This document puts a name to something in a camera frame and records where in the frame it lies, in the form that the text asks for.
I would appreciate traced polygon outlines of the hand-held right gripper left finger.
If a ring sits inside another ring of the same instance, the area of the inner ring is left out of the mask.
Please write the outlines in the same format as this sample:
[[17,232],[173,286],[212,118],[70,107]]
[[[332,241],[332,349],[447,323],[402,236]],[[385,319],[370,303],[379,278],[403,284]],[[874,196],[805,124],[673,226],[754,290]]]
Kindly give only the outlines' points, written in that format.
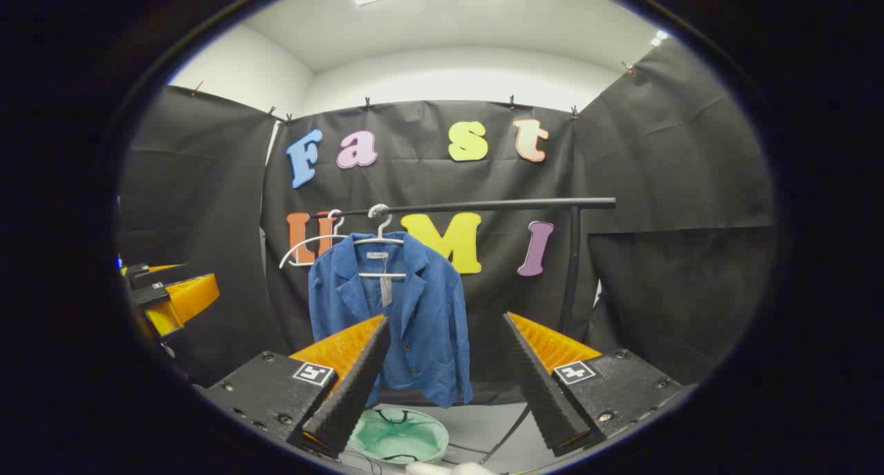
[[390,343],[389,318],[379,315],[291,356],[259,353],[201,396],[263,438],[335,458],[362,416]]

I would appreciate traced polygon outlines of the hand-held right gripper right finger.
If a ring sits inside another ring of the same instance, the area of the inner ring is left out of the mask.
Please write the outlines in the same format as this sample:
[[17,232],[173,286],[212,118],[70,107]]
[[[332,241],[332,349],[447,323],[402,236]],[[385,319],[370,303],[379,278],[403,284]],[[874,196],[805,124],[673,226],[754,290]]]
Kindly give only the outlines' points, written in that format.
[[508,364],[556,456],[650,421],[683,386],[628,349],[601,353],[515,313],[503,316]]

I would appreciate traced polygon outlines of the green laundry hamper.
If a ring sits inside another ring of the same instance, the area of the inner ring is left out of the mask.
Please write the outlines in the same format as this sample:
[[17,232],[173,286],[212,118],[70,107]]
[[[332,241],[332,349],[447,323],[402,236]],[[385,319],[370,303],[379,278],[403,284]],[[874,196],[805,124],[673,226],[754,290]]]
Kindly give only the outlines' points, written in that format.
[[450,445],[448,429],[432,416],[413,409],[363,410],[347,446],[389,465],[437,463]]

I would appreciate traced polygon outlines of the blue jacket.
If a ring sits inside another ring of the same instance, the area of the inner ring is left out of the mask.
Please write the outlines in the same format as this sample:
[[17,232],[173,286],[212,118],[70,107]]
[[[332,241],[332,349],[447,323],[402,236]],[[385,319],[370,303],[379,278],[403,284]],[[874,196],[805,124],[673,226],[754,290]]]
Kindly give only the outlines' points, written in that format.
[[439,408],[473,399],[461,275],[416,237],[351,233],[310,267],[307,301],[315,340],[387,318],[390,346],[367,405],[383,389],[421,392]]

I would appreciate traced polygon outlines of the white clothes hanger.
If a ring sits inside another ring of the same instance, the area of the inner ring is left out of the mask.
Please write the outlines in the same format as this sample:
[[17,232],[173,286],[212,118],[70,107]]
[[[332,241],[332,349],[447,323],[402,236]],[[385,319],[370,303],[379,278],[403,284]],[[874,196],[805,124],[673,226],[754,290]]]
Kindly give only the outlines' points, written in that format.
[[[369,218],[376,218],[381,214],[385,215],[385,220],[383,220],[378,225],[378,230],[376,230],[376,235],[370,238],[365,238],[362,240],[354,241],[354,246],[363,245],[363,244],[397,244],[404,245],[404,240],[402,239],[394,239],[387,238],[384,236],[385,227],[389,226],[394,219],[394,215],[392,215],[390,208],[385,204],[376,204],[367,212],[367,216]],[[384,268],[382,273],[358,273],[360,277],[367,279],[404,279],[407,277],[406,273],[389,273],[387,268]]]
[[[289,249],[278,262],[278,269],[287,266],[312,266],[316,258],[328,251],[335,241],[341,241],[341,224],[344,223],[343,211],[332,209],[320,211],[318,217],[307,213],[291,213],[285,218],[289,226]],[[307,227],[313,220],[318,221],[318,235],[309,236]]]

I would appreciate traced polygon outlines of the black clothes rack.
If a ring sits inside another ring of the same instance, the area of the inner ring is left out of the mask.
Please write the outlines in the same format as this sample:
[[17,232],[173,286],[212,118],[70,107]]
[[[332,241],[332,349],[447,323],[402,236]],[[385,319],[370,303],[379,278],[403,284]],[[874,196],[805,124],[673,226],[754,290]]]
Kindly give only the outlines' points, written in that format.
[[317,213],[314,217],[347,217],[367,216],[376,217],[379,214],[392,216],[406,213],[473,213],[474,211],[526,211],[526,210],[566,210],[569,213],[568,243],[568,268],[566,268],[565,285],[563,289],[561,317],[556,330],[559,333],[568,333],[568,328],[573,314],[575,293],[577,292],[577,275],[579,273],[580,260],[580,236],[581,236],[581,212],[593,209],[614,209],[617,200],[611,197],[572,197],[572,198],[547,198],[534,200],[497,200],[497,201],[473,201],[473,202],[446,202],[445,204],[424,204],[416,206],[391,207],[377,204],[370,209],[353,211],[331,210],[326,214]]

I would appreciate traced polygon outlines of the white cloth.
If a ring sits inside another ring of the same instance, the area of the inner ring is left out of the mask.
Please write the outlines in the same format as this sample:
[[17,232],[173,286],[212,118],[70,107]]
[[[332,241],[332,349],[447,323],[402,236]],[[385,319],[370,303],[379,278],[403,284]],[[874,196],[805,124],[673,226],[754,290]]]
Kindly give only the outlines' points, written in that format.
[[406,475],[499,475],[479,463],[461,463],[460,465],[432,465],[431,463],[408,463]]

